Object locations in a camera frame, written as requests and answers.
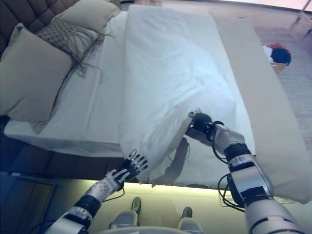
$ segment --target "clothes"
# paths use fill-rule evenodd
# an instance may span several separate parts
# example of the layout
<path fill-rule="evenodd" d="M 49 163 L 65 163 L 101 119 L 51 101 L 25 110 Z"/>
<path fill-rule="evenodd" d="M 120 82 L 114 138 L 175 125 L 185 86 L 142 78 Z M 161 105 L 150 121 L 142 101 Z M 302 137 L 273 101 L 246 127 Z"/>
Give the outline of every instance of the clothes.
<path fill-rule="evenodd" d="M 268 47 L 270 47 L 270 48 L 272 48 L 272 49 L 277 49 L 277 48 L 286 49 L 286 47 L 283 46 L 283 45 L 281 45 L 280 43 L 273 43 L 273 44 L 271 44 L 271 45 L 268 45 Z"/>
<path fill-rule="evenodd" d="M 266 46 L 266 45 L 263 45 L 262 46 L 263 50 L 264 50 L 264 53 L 267 55 L 268 57 L 268 60 L 270 62 L 273 62 L 273 58 L 271 57 L 271 54 L 272 54 L 272 48 Z"/>
<path fill-rule="evenodd" d="M 273 49 L 271 57 L 274 62 L 287 63 L 286 66 L 288 66 L 292 60 L 290 53 L 284 48 Z"/>

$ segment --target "bed frame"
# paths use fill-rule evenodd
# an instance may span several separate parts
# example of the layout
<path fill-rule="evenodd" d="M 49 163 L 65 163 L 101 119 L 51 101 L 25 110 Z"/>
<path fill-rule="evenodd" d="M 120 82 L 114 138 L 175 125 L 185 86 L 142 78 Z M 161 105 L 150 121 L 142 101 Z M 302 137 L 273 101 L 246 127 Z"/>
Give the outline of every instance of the bed frame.
<path fill-rule="evenodd" d="M 37 32 L 77 1 L 0 0 L 0 54 L 5 50 L 16 24 L 22 22 L 28 30 Z M 120 7 L 119 0 L 111 2 Z M 8 138 L 3 133 L 8 121 L 9 117 L 0 117 L 0 169 L 9 174 L 98 180 L 123 162 L 123 158 L 56 153 Z"/>

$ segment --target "dark headboard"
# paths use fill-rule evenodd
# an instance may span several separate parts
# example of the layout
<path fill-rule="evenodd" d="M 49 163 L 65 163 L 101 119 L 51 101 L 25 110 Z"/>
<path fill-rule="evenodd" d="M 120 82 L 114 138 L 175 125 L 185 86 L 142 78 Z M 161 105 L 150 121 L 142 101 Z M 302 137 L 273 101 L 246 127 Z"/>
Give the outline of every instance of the dark headboard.
<path fill-rule="evenodd" d="M 78 0 L 0 0 L 0 55 L 15 25 L 22 22 L 31 32 L 47 26 L 51 19 Z"/>

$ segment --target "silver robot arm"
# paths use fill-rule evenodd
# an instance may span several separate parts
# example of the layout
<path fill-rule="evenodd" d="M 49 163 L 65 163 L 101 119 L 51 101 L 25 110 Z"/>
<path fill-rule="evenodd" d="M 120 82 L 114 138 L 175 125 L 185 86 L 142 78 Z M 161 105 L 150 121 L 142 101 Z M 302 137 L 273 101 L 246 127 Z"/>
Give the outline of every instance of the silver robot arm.
<path fill-rule="evenodd" d="M 303 234 L 293 216 L 273 199 L 273 186 L 256 157 L 245 144 L 244 136 L 231 131 L 208 115 L 190 113 L 191 128 L 206 135 L 214 148 L 225 155 L 230 173 L 227 181 L 234 201 L 245 208 L 249 234 Z"/>
<path fill-rule="evenodd" d="M 105 199 L 123 188 L 123 182 L 145 170 L 147 160 L 133 150 L 122 167 L 108 172 L 104 179 L 95 182 L 76 204 L 63 214 L 46 234 L 87 234 L 92 219 Z"/>

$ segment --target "mattress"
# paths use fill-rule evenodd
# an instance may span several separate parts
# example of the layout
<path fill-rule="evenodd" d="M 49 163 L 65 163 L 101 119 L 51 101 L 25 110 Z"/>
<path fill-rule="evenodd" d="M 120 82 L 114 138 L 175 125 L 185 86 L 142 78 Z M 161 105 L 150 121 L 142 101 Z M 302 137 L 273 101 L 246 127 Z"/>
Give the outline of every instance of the mattress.
<path fill-rule="evenodd" d="M 245 137 L 249 149 L 255 154 L 249 116 L 214 18 L 210 15 L 187 13 L 182 13 L 182 15 L 189 26 L 193 42 L 212 55 L 216 64 L 221 68 L 223 76 L 236 99 L 236 125 L 233 127 L 226 121 L 224 124 L 241 133 Z M 164 158 L 163 162 L 151 172 L 149 181 L 153 184 L 178 186 L 200 184 L 216 188 L 219 179 L 227 173 L 228 168 L 215 157 L 211 147 L 185 136 L 185 140 L 182 141 L 179 149 Z"/>
<path fill-rule="evenodd" d="M 11 120 L 4 133 L 29 144 L 79 156 L 122 157 L 118 143 L 122 56 L 127 13 L 112 18 L 102 45 L 90 52 L 85 77 L 72 74 L 56 113 L 40 134 L 28 122 Z"/>

